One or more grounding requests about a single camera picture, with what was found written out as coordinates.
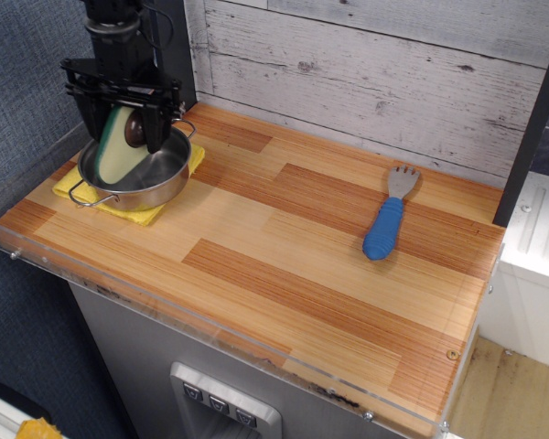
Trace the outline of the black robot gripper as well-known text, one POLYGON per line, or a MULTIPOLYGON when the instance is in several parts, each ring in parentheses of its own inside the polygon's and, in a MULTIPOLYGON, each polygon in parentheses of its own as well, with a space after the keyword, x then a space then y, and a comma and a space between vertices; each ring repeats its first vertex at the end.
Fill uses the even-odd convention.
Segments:
POLYGON ((65 85, 90 136, 100 140, 114 105, 142 109, 145 144, 150 154, 168 139, 172 119, 184 112, 181 82, 165 73, 157 49, 148 43, 102 45, 91 58, 64 59, 65 85))

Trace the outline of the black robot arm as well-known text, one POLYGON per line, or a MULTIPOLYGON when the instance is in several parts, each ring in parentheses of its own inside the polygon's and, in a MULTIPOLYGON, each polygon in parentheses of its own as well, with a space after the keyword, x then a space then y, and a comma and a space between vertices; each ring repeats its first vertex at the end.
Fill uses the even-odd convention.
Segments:
POLYGON ((93 57, 61 61, 67 93, 98 142, 114 106, 135 109, 142 133, 129 138, 140 140, 153 154, 168 139, 180 110, 180 81, 156 61, 167 45, 153 40, 150 16, 159 11, 144 1, 86 1, 84 5, 93 57))

